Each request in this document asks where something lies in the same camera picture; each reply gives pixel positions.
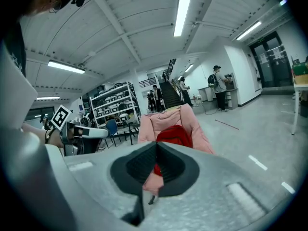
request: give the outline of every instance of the man with backpack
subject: man with backpack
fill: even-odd
[[[217,98],[218,110],[226,112],[228,111],[228,109],[225,108],[225,98],[227,90],[225,82],[228,82],[228,79],[220,73],[220,69],[221,67],[217,65],[213,67],[214,74],[209,76],[208,86],[214,88],[214,93],[216,94]]]

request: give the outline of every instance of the glass door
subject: glass door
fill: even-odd
[[[277,32],[250,46],[255,57],[263,87],[292,85],[291,67]]]

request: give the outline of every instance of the floor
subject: floor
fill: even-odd
[[[217,155],[233,161],[283,199],[290,193],[282,183],[296,191],[308,165],[308,119],[299,116],[296,133],[291,135],[294,104],[292,95],[261,95],[224,113],[207,110],[212,115],[205,115],[200,106],[193,110]],[[130,146],[129,137],[127,142],[124,137],[121,140],[115,139],[117,148],[112,145],[105,150]]]

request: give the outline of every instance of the black backpack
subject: black backpack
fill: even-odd
[[[211,87],[211,88],[215,88],[218,86],[218,81],[217,81],[217,78],[216,78],[216,75],[210,75],[208,78],[207,78],[207,83],[208,83],[208,87]]]

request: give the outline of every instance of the staircase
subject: staircase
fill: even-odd
[[[184,104],[182,101],[180,101],[179,95],[169,82],[159,83],[159,85],[164,97],[166,109]]]

